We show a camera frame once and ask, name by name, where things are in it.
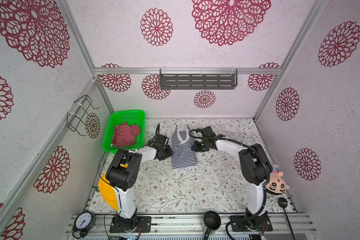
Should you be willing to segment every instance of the stuffed toy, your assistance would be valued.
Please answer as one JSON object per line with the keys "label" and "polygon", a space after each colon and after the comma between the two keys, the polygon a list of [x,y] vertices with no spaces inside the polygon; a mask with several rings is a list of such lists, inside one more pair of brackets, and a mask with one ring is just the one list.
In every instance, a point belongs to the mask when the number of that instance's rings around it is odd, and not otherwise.
{"label": "stuffed toy", "polygon": [[270,181],[267,184],[267,192],[273,195],[280,195],[284,193],[287,189],[289,189],[289,186],[285,184],[285,181],[281,178],[284,173],[277,171],[278,165],[273,166],[273,171],[271,172]]}

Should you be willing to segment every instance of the green basket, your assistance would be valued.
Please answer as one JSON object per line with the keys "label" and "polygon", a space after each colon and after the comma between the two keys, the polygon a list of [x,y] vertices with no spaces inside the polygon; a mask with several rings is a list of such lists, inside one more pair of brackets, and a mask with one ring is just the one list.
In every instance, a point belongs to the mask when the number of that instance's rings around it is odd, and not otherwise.
{"label": "green basket", "polygon": [[[141,133],[136,136],[135,144],[133,146],[126,147],[129,147],[130,149],[138,149],[144,146],[145,113],[141,110],[118,111],[109,117],[106,135],[104,136],[102,145],[104,151],[108,151],[113,147],[111,144],[113,133],[115,132],[115,126],[121,125],[122,122],[127,122],[129,126],[136,124],[141,129]],[[117,149],[112,149],[109,152],[115,153],[117,152]]]}

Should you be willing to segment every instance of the aluminum rail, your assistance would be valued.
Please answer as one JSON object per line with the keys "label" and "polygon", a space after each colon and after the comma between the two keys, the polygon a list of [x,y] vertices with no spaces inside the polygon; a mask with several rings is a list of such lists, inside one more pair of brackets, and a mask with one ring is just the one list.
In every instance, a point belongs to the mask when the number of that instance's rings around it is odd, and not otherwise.
{"label": "aluminum rail", "polygon": [[[219,214],[221,218],[221,227],[216,231],[215,234],[226,234],[225,224],[230,221],[232,215],[242,214]],[[269,219],[272,223],[273,231],[267,232],[267,234],[280,234],[290,233],[289,225],[284,214],[268,214]],[[202,221],[204,214],[138,214],[137,217],[151,216],[151,231],[144,233],[144,235],[183,235],[183,234],[203,234]],[[65,236],[72,235],[72,226],[77,215],[73,215],[68,225],[65,227]],[[109,228],[112,220],[111,215],[105,215],[105,226],[104,226],[104,215],[96,215],[96,224],[88,232],[89,236],[106,236],[106,230],[109,236],[118,235],[118,233],[110,233]],[[288,213],[289,221],[294,233],[317,233],[315,227],[312,224],[308,214],[297,214]],[[242,232],[250,234],[258,234],[262,231],[257,232]],[[128,233],[129,235],[137,235],[138,233]]]}
{"label": "aluminum rail", "polygon": [[279,74],[280,68],[94,68],[96,74]]}

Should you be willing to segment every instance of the clock hands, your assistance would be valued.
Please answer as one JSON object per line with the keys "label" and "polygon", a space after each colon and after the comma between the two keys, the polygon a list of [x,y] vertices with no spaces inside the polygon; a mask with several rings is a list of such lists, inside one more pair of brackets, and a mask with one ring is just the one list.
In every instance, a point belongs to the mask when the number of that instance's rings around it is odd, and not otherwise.
{"label": "clock hands", "polygon": [[84,219],[84,221],[81,222],[80,226],[83,225],[84,222],[85,222],[85,219]]}

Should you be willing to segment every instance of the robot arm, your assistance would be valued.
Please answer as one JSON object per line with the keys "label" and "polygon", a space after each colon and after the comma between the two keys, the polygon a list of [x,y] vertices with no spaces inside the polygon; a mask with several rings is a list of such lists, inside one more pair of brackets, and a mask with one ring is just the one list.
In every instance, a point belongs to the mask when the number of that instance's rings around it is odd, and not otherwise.
{"label": "robot arm", "polygon": [[[191,132],[196,132],[201,136],[194,136]],[[256,214],[263,204],[265,196],[265,185],[269,180],[271,173],[271,163],[266,156],[263,147],[260,144],[252,146],[244,145],[234,139],[226,138],[224,135],[217,135],[212,131],[211,127],[203,129],[194,129],[190,132],[190,136],[199,141],[195,141],[194,151],[205,152],[213,148],[227,152],[240,160],[241,172],[249,184],[249,203],[247,207],[247,214]],[[265,209],[258,214],[259,216],[265,213]]]}
{"label": "robot arm", "polygon": [[[119,149],[106,173],[106,179],[110,181],[110,185],[114,187],[115,194],[118,196],[120,212],[117,218],[120,226],[126,231],[136,226],[137,214],[130,188],[135,184],[140,163],[156,158],[164,160],[172,155],[172,150],[167,144],[168,138],[159,134],[159,127],[160,125],[156,129],[155,137],[147,146],[136,151]],[[201,136],[194,136],[191,133],[193,131]],[[200,139],[195,141],[193,147],[195,152],[205,152],[213,148],[225,151],[240,160],[243,176],[250,183],[248,187],[250,198],[246,215],[251,217],[251,220],[246,222],[246,225],[248,228],[257,229],[268,217],[262,205],[266,197],[265,185],[269,181],[272,170],[262,146],[259,144],[247,146],[224,135],[216,136],[211,127],[194,129],[191,132],[191,137]]]}

